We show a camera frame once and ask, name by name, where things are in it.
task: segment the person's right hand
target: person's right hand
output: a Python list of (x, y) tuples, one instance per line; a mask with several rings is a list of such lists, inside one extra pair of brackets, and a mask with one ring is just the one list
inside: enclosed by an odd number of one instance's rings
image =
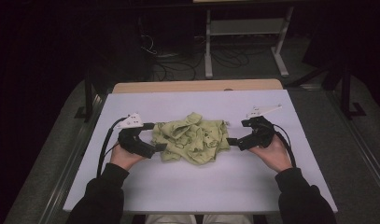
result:
[(276, 134), (268, 147), (253, 147), (249, 151), (259, 156), (269, 168), (278, 173), (292, 168), (285, 146)]

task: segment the hand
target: hand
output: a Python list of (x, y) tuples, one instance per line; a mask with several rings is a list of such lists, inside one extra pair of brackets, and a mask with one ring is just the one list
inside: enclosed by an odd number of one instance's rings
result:
[(249, 151), (259, 156), (269, 168), (278, 173), (292, 168), (285, 146), (276, 134), (268, 147), (253, 147)]
[(145, 159), (134, 153), (130, 153), (117, 144), (111, 153), (110, 162), (120, 166), (122, 169), (129, 171), (133, 165)]

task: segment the table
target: table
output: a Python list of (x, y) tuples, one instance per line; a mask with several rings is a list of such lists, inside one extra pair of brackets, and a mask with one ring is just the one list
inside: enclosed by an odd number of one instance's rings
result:
[[(232, 85), (227, 88), (226, 85), (230, 82)], [(249, 129), (243, 128), (240, 120), (246, 118), (246, 113), (253, 105), (281, 104), (282, 109), (265, 118), (288, 132), (297, 164), (303, 168), (304, 177), (310, 184), (319, 186), (332, 210), (337, 211), (289, 95), (287, 91), (281, 90), (281, 85), (279, 88), (278, 82), (193, 81), (186, 89), (176, 88), (176, 85), (183, 86), (184, 83), (180, 82), (155, 84), (159, 88), (151, 90), (149, 83), (123, 83), (115, 88), (115, 93), (107, 96), (64, 210), (72, 210), (83, 196), (86, 184), (96, 176), (98, 156), (106, 131), (121, 117), (138, 112), (144, 122), (157, 122), (183, 119), (195, 111), (202, 114), (204, 119), (227, 120), (230, 123), (230, 137), (241, 137), (248, 134)], [(241, 84), (244, 84), (243, 90), (239, 90)], [(251, 91), (248, 86), (252, 84), (255, 84), (255, 89), (257, 86), (265, 89), (267, 84), (271, 84), (272, 90)], [(136, 88), (127, 91), (122, 89), (131, 85)], [(113, 132), (109, 147), (117, 137), (118, 132)], [(151, 132), (142, 132), (140, 137), (149, 142)], [(215, 162), (202, 166), (183, 160), (164, 163), (155, 154), (152, 159), (136, 164), (125, 180), (122, 187), (125, 192), (124, 211), (133, 214), (273, 213), (278, 211), (277, 199), (280, 194), (274, 175), (274, 171), (267, 168), (257, 156), (248, 151), (242, 152), (237, 147), (218, 154)]]

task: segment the wire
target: wire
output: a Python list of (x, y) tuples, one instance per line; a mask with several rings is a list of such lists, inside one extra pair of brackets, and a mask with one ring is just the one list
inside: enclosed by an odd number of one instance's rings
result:
[(156, 50), (152, 49), (154, 47), (154, 40), (152, 39), (152, 37), (149, 35), (141, 35), (141, 36), (147, 37), (151, 41), (151, 46), (149, 46), (149, 48), (146, 48), (146, 47), (140, 47), (140, 48), (147, 51), (148, 53), (157, 54), (158, 52)]
[(286, 141), (286, 139), (283, 137), (283, 135), (280, 132), (274, 132), (280, 138), (280, 140), (283, 142), (283, 145), (285, 145), (286, 151), (289, 154), (289, 159), (291, 160), (292, 167), (297, 167), (297, 163), (295, 161), (294, 153), (292, 152), (292, 149), (291, 149), (291, 143), (289, 141), (289, 135), (286, 133), (286, 131), (282, 127), (280, 127), (276, 124), (274, 124), (274, 126), (279, 128), (280, 130), (282, 130), (283, 133), (285, 133), (288, 141)]
[(286, 135), (286, 137), (288, 139), (288, 142), (289, 142), (289, 146), (291, 147), (291, 142), (289, 141), (289, 135), (288, 135), (288, 133), (286, 133), (286, 131), (282, 127), (280, 127), (279, 125), (274, 124), (274, 126), (277, 127), (277, 128), (279, 128), (280, 130), (282, 130), (283, 133), (285, 133), (285, 135)]
[(250, 63), (248, 56), (261, 54), (269, 49), (268, 47), (261, 51), (248, 52), (249, 48), (241, 50), (232, 49), (235, 47), (240, 47), (236, 44), (236, 42), (231, 42), (232, 47), (230, 48), (222, 45), (221, 40), (217, 40), (215, 42), (220, 49), (215, 49), (214, 52), (212, 52), (212, 57), (216, 63), (219, 63), (221, 66), (228, 68), (239, 68), (241, 66), (247, 65)]
[(157, 61), (158, 62), (164, 62), (164, 63), (183, 63), (185, 61), (188, 61), (192, 58), (192, 55), (189, 54), (189, 53), (185, 53), (185, 52), (182, 52), (182, 53), (171, 53), (171, 54), (164, 54), (164, 55), (161, 55), (161, 56), (157, 56)]
[(191, 71), (192, 76), (186, 80), (195, 80), (196, 79), (196, 68), (201, 64), (202, 60), (204, 59), (204, 54), (202, 53), (199, 59), (196, 61), (195, 64), (191, 64), (190, 61), (193, 61), (193, 56), (188, 53), (181, 53), (177, 56), (181, 56), (176, 58), (175, 60), (172, 60), (172, 58), (159, 58), (154, 65), (159, 66), (162, 68), (162, 71), (154, 71), (154, 79), (155, 76), (158, 78), (159, 81), (162, 80), (169, 80), (169, 81), (179, 81), (184, 80), (183, 78), (178, 79), (175, 77), (174, 72), (186, 72)]
[(97, 165), (97, 173), (96, 173), (96, 177), (99, 177), (100, 174), (102, 173), (102, 166), (103, 166), (103, 162), (105, 161), (105, 155), (106, 155), (106, 148), (107, 148), (107, 144), (110, 140), (110, 137), (111, 137), (111, 134), (114, 132), (114, 127), (121, 121), (125, 120), (126, 118), (121, 118), (121, 119), (118, 119), (117, 121), (114, 122), (114, 124), (111, 126), (110, 129), (108, 129), (108, 132), (107, 132), (107, 135), (106, 135), (106, 138), (105, 138), (105, 141), (103, 143), (103, 146), (102, 146), (102, 150), (100, 150), (100, 155), (99, 155), (99, 163)]
[(114, 147), (116, 147), (117, 145), (119, 145), (120, 143), (116, 143), (113, 147), (111, 147), (104, 155), (104, 157), (106, 157), (106, 155), (108, 154), (108, 152), (110, 152)]

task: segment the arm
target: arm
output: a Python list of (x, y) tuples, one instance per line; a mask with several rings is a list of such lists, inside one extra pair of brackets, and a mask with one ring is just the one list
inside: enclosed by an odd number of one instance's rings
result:
[(278, 172), (275, 179), (282, 192), (279, 197), (279, 209), (283, 223), (336, 223), (331, 207), (320, 195), (318, 187), (309, 186), (301, 169), (292, 168), (287, 151), (276, 135), (267, 148), (253, 147), (249, 151)]
[(71, 211), (66, 223), (120, 223), (123, 211), (123, 181), (131, 167), (144, 158), (114, 147), (102, 175), (91, 180), (84, 197)]

